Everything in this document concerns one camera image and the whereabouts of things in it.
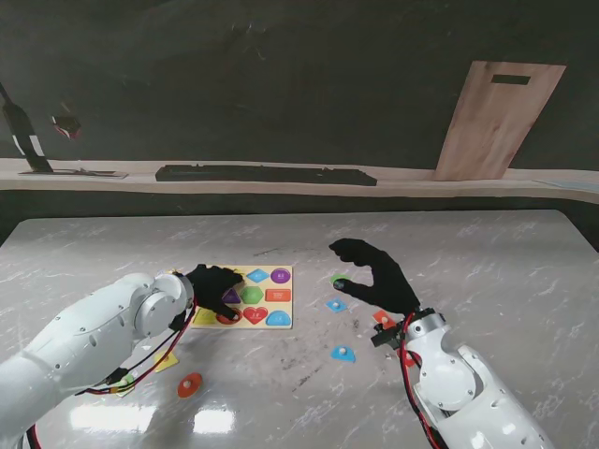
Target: robotic arm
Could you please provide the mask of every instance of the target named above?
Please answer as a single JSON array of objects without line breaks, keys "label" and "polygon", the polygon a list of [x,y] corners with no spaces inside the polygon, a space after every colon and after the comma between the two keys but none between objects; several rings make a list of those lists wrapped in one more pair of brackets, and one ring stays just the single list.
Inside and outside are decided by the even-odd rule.
[{"label": "robotic arm", "polygon": [[[334,284],[337,290],[405,315],[397,326],[376,326],[372,340],[374,346],[387,343],[400,350],[406,394],[433,448],[554,449],[543,429],[477,351],[465,345],[446,348],[444,338],[450,326],[444,316],[420,309],[400,266],[387,253],[355,239],[338,240],[330,248],[344,262],[373,269],[372,287],[340,279]],[[406,351],[422,361],[414,391],[404,364]]]},{"label": "robotic arm", "polygon": [[194,297],[198,305],[233,319],[221,297],[241,280],[230,269],[205,265],[186,276],[129,274],[61,311],[0,365],[0,448],[14,447],[65,398],[119,381],[114,373],[140,341],[169,327],[182,330]]}]

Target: blue puzzle piece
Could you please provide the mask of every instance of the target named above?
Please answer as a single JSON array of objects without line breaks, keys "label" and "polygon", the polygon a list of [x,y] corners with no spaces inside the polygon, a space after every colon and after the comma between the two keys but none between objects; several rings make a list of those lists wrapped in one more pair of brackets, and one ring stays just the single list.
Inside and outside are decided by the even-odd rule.
[{"label": "blue puzzle piece", "polygon": [[286,311],[274,311],[266,319],[266,326],[289,326],[291,318]]},{"label": "blue puzzle piece", "polygon": [[356,362],[356,355],[354,354],[354,351],[347,346],[337,346],[335,349],[333,349],[333,352],[330,353],[330,356],[344,362]]},{"label": "blue puzzle piece", "polygon": [[252,271],[250,274],[248,274],[247,279],[249,279],[250,281],[254,281],[255,283],[261,283],[262,281],[264,281],[265,279],[269,278],[269,273],[267,273],[266,271],[264,271],[263,269],[255,269],[254,271]]},{"label": "blue puzzle piece", "polygon": [[329,307],[329,309],[331,309],[335,313],[339,313],[340,311],[347,310],[347,306],[345,305],[345,303],[343,301],[341,301],[340,299],[338,299],[337,297],[335,299],[333,299],[332,301],[327,302],[327,307]]}]

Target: white robotic arm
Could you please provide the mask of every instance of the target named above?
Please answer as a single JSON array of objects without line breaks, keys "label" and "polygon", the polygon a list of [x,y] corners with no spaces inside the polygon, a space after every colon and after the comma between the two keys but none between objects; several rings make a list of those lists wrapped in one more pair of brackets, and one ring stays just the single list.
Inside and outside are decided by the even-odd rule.
[{"label": "white robotic arm", "polygon": [[192,307],[184,276],[129,274],[61,311],[0,365],[0,448],[12,448],[65,398],[101,384],[143,339]]},{"label": "white robotic arm", "polygon": [[[414,385],[420,409],[446,446],[554,449],[543,429],[479,353],[465,345],[456,350],[445,348],[449,329],[441,314],[428,309],[416,313],[405,334],[407,351],[422,361]],[[393,333],[383,332],[388,337]],[[375,345],[391,342],[383,332],[373,339]]]}]

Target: purple puzzle piece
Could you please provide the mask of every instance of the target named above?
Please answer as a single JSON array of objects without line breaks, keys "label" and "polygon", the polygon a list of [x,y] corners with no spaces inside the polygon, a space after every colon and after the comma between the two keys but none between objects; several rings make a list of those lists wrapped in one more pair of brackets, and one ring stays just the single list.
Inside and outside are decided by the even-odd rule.
[{"label": "purple puzzle piece", "polygon": [[270,274],[270,278],[275,283],[286,283],[291,279],[291,273],[284,268],[277,268]]},{"label": "purple puzzle piece", "polygon": [[223,296],[223,302],[226,304],[240,304],[241,299],[234,289],[229,288]]}]

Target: wooden cutting board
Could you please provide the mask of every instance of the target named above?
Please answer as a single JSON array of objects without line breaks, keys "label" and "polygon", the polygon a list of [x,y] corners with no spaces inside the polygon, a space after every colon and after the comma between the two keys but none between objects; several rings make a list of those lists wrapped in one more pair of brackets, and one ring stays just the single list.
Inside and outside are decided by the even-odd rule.
[{"label": "wooden cutting board", "polygon": [[500,179],[564,70],[564,65],[472,62],[433,179]]}]

